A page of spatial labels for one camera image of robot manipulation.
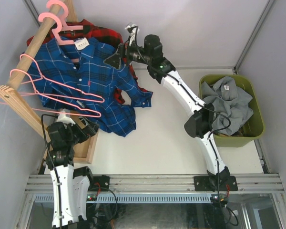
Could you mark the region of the blue plaid shirt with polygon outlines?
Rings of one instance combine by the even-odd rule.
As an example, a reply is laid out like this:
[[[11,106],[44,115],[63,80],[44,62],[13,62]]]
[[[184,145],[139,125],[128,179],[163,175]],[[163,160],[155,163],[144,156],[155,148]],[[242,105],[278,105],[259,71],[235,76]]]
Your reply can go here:
[[[107,133],[127,136],[136,129],[136,107],[150,107],[153,93],[139,88],[130,66],[115,69],[103,61],[115,48],[95,38],[78,50],[56,39],[43,44],[28,74],[40,93],[58,95],[61,102],[41,96],[44,107],[86,114]]]

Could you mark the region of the white paper price tag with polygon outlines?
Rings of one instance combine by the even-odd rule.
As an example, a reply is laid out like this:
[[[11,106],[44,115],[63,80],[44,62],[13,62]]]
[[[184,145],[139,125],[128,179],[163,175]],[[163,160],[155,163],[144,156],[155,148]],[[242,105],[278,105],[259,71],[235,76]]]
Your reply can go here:
[[[80,38],[74,41],[74,45],[80,51],[89,46],[89,41],[87,38]]]

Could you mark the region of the pink plastic hanger blue shirt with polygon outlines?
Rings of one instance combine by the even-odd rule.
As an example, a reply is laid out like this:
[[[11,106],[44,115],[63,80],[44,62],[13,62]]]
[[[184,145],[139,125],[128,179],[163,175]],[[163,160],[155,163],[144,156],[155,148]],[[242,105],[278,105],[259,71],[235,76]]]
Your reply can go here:
[[[39,15],[40,22],[49,18],[53,19],[57,24],[56,28],[51,30],[53,38],[40,46],[35,55],[35,60],[39,63],[67,64],[71,68],[74,68],[77,63],[82,64],[85,58],[89,57],[85,49],[90,45],[89,39],[85,37],[77,39],[67,38],[61,36],[60,32],[82,30],[83,26],[69,26],[65,20],[61,20],[50,12],[44,12]]]

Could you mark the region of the pink wire hanger grey shirt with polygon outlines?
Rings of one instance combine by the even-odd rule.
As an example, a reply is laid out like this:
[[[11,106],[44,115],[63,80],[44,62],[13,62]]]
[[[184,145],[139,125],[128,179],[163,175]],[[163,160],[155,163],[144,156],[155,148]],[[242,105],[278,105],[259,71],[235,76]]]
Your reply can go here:
[[[10,73],[13,73],[13,72],[24,73],[25,71],[20,70],[20,69],[13,69],[10,71]],[[40,81],[35,82],[37,90],[38,90],[37,83],[49,83],[50,86],[54,86],[55,89],[57,88],[57,86],[59,86],[57,84],[53,84],[53,83],[47,82],[45,80],[40,80]],[[82,115],[85,117],[99,118],[102,116],[101,112],[87,108],[83,104],[84,102],[89,102],[89,101],[84,101],[82,99],[99,100],[99,98],[96,98],[94,96],[83,95],[84,97],[81,98],[81,97],[68,96],[66,93],[63,93],[63,92],[58,92],[56,94],[46,93],[46,92],[41,92],[41,91],[39,91],[39,92],[40,93],[38,94],[33,89],[33,92],[31,92],[31,93],[21,92],[20,96],[21,97],[28,97],[28,96],[37,95],[41,100],[42,106],[46,107],[46,110],[45,110],[46,112],[52,112],[55,114],[59,114],[59,111],[61,109],[68,109],[70,111],[77,111],[78,115]]]

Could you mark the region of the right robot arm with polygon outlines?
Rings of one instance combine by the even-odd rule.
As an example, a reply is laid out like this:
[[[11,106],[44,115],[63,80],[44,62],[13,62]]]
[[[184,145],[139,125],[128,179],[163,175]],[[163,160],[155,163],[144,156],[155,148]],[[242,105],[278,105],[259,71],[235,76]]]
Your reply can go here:
[[[173,64],[164,57],[159,36],[147,35],[142,47],[137,45],[136,38],[132,36],[126,43],[119,44],[116,52],[107,57],[104,63],[121,69],[123,60],[127,63],[146,64],[150,76],[175,96],[189,116],[184,124],[186,133],[192,138],[197,138],[200,143],[207,166],[210,189],[219,191],[225,187],[230,178],[230,172],[221,159],[214,140],[212,122],[215,109],[212,104],[206,104],[193,93]]]

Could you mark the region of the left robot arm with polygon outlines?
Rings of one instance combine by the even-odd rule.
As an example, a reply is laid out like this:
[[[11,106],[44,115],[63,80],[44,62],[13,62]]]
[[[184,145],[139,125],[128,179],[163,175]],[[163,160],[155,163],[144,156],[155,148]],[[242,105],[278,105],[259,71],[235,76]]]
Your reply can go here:
[[[95,179],[88,166],[74,168],[74,146],[95,136],[98,125],[85,117],[79,118],[81,127],[71,118],[58,118],[48,127],[42,127],[47,156],[46,164],[50,170],[53,185],[54,229],[88,229],[90,223],[86,216],[87,192],[93,189]]]

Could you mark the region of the yellow plaid shirt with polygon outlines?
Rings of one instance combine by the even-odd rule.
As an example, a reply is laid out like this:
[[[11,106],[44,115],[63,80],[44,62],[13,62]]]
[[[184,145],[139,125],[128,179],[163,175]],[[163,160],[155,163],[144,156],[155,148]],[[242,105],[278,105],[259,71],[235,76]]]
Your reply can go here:
[[[228,127],[228,123],[213,123],[212,128],[215,134],[220,137],[243,137],[250,136],[250,126],[248,123],[232,122]]]

